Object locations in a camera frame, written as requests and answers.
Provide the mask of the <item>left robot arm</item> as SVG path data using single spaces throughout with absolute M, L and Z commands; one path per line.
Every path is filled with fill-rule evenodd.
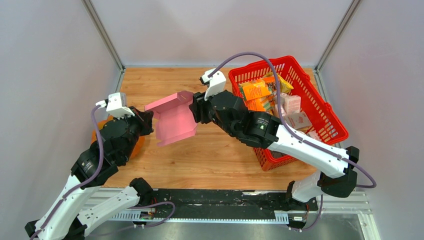
M 102 128 L 93 116 L 96 141 L 82 152 L 70 170 L 67 182 L 50 207 L 38 220 L 25 225 L 34 240 L 84 240 L 102 223 L 124 209 L 153 203 L 153 189 L 141 177 L 106 201 L 83 210 L 83 206 L 106 181 L 124 166 L 140 137 L 153 133 L 152 111 L 129 107 L 129 114 L 113 118 Z

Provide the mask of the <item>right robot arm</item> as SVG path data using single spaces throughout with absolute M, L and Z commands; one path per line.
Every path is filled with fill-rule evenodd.
M 358 157 L 357 148 L 337 148 L 300 134 L 269 113 L 248 110 L 240 97 L 227 90 L 209 97 L 197 92 L 189 109 L 196 123 L 214 123 L 248 147 L 279 152 L 314 166 L 314 174 L 287 187 L 285 203 L 293 210 L 322 194 L 347 198 L 357 186 L 358 174 L 348 162 Z

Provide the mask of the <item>pink paper box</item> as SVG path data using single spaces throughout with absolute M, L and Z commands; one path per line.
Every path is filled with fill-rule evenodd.
M 198 124 L 189 108 L 193 95 L 183 90 L 144 106 L 144 110 L 152 111 L 157 120 L 154 128 L 157 146 L 164 147 L 196 134 Z

